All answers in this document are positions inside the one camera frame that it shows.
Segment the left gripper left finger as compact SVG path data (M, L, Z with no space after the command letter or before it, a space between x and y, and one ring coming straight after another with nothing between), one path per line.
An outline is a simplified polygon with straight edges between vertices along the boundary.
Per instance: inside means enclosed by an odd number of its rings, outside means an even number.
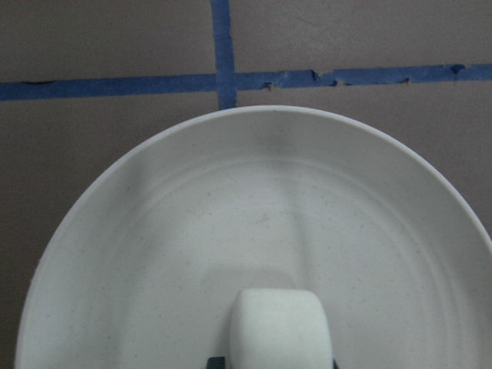
M207 369L225 369L225 357L210 357L207 360Z

